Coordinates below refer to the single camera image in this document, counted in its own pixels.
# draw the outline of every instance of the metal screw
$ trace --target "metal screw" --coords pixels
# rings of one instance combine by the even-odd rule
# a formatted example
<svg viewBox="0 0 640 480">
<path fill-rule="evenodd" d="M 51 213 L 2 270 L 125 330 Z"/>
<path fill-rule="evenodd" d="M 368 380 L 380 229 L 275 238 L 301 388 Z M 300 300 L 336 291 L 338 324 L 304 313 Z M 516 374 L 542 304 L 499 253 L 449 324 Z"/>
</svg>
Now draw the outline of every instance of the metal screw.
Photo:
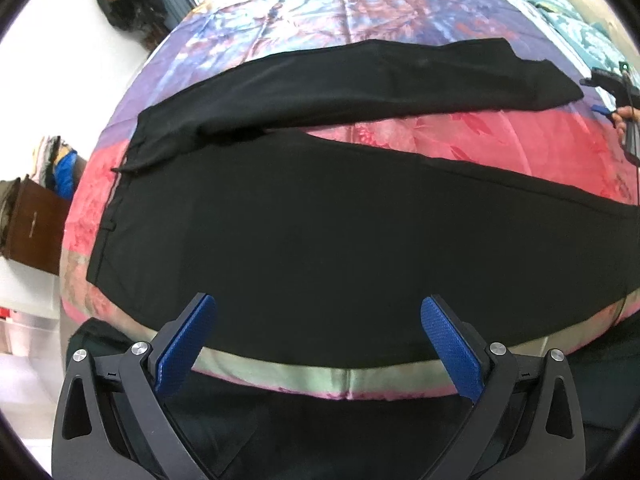
<svg viewBox="0 0 640 480">
<path fill-rule="evenodd" d="M 564 354 L 561 351 L 559 351 L 557 348 L 554 348 L 551 351 L 551 358 L 554 361 L 564 361 Z"/>
<path fill-rule="evenodd" d="M 74 354 L 74 361 L 79 363 L 85 357 L 86 357 L 86 350 L 82 348 L 80 350 L 77 350 L 76 353 Z"/>
<path fill-rule="evenodd" d="M 507 353 L 507 347 L 502 343 L 491 343 L 489 345 L 489 350 L 491 350 L 491 353 L 495 355 L 505 355 Z"/>
<path fill-rule="evenodd" d="M 135 355 L 142 355 L 143 353 L 145 353 L 147 350 L 149 350 L 149 345 L 147 343 L 145 343 L 144 341 L 141 341 L 139 343 L 135 343 L 132 347 L 131 347 L 131 351 L 135 354 Z"/>
</svg>

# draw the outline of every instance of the human hand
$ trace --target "human hand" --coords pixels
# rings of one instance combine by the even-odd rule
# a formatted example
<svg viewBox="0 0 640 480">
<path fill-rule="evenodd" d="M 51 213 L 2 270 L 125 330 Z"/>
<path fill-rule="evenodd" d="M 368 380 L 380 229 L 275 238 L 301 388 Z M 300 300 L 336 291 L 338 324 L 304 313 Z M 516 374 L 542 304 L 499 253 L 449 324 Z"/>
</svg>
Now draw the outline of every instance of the human hand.
<svg viewBox="0 0 640 480">
<path fill-rule="evenodd" d="M 625 106 L 622 108 L 618 108 L 615 112 L 611 114 L 611 118 L 615 123 L 616 133 L 618 134 L 618 142 L 620 145 L 625 140 L 626 133 L 626 123 L 625 120 L 633 119 L 635 121 L 640 121 L 640 110 L 636 108 L 631 108 L 631 106 Z"/>
</svg>

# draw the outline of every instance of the white wall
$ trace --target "white wall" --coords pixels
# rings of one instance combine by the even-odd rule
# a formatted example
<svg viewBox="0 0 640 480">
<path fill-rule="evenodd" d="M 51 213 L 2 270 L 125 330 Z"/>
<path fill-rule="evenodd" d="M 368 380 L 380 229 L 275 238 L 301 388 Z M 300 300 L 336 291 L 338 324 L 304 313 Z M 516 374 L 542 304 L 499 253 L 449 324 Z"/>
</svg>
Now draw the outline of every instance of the white wall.
<svg viewBox="0 0 640 480">
<path fill-rule="evenodd" d="M 88 158 L 146 50 L 95 0 L 30 0 L 0 42 L 0 179 L 31 172 L 40 137 Z M 58 279 L 0 259 L 0 306 L 57 317 Z"/>
</svg>

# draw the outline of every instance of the dresser drawer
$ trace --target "dresser drawer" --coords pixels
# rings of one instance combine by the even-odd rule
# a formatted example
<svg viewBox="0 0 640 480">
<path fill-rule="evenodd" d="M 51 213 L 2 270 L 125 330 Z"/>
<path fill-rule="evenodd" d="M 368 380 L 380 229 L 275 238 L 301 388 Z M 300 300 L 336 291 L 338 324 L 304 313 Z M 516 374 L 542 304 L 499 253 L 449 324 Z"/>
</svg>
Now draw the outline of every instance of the dresser drawer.
<svg viewBox="0 0 640 480">
<path fill-rule="evenodd" d="M 4 256 L 58 274 L 70 205 L 53 191 L 24 179 L 9 222 Z"/>
</svg>

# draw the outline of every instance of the colorful comforter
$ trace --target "colorful comforter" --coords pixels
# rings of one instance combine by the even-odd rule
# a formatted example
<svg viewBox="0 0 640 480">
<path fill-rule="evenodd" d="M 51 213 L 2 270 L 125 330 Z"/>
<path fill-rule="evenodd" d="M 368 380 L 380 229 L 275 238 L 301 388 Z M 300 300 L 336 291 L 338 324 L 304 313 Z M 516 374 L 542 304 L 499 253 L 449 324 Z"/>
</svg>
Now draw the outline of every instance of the colorful comforter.
<svg viewBox="0 0 640 480">
<path fill-rule="evenodd" d="M 89 256 L 105 204 L 116 184 L 111 168 L 127 149 L 138 114 L 198 81 L 275 52 L 353 43 L 369 38 L 440 45 L 469 38 L 504 37 L 524 59 L 549 59 L 575 81 L 589 73 L 574 49 L 524 0 L 205 0 L 167 38 L 136 77 L 100 136 L 66 221 L 61 287 L 66 312 L 78 322 L 94 316 L 134 340 L 153 332 L 124 314 L 86 282 Z M 433 114 L 316 128 L 309 134 L 431 157 L 468 160 L 576 186 L 633 203 L 636 176 L 615 132 L 591 111 L 605 93 L 585 88 L 577 103 L 543 112 L 486 111 Z M 637 292 L 577 326 L 517 351 L 569 352 L 640 308 Z M 327 398 L 423 397 L 452 392 L 438 361 L 362 370 L 359 377 L 239 362 L 203 349 L 195 368 L 238 383 Z"/>
</svg>

